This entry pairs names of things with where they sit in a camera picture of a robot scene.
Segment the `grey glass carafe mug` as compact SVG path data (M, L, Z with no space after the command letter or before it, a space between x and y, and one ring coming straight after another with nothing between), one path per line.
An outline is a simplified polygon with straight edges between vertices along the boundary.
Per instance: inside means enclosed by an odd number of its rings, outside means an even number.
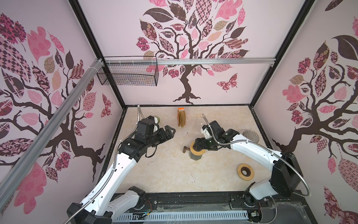
M200 159L202 158L202 156L195 156L195 155L193 155L193 154L190 152L190 147L184 146L184 147L183 147L183 153L186 153L187 151L189 152L189 156L190 156L190 158L191 158L192 160L197 161L197 160L200 160Z

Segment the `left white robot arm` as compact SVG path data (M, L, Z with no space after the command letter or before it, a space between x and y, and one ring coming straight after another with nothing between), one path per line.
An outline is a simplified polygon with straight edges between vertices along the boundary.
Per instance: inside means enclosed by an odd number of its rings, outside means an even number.
M80 203L67 209L66 224L111 224L129 209L144 206L145 192L137 187L113 199L115 192L131 169L146 155L150 147L174 138L176 130L170 126L160 128L153 120L144 119L117 147L112 167L108 169L94 189Z

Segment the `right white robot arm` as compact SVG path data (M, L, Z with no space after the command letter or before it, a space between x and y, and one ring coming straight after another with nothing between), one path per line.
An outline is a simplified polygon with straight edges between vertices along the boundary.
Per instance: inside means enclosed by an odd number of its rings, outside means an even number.
M303 174L293 153L281 153L251 141L238 131L211 131L210 127L202 129L203 138L197 138L192 146L194 152L203 150L217 151L222 147L240 152L262 164L271 172L271 177L259 183L252 183L243 193L248 206L265 197L281 195L290 197L294 194L304 196L296 191L300 183L305 183Z

